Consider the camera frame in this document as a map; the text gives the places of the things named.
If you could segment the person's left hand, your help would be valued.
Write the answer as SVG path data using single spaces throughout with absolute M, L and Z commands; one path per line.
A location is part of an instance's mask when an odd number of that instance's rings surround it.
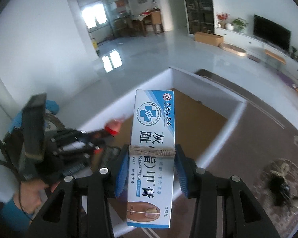
M 54 192 L 59 183 L 49 185 L 40 179 L 21 182 L 19 191 L 13 195 L 13 202 L 18 209 L 27 214 L 33 214 L 42 204 L 40 191 L 49 188 L 51 192 Z

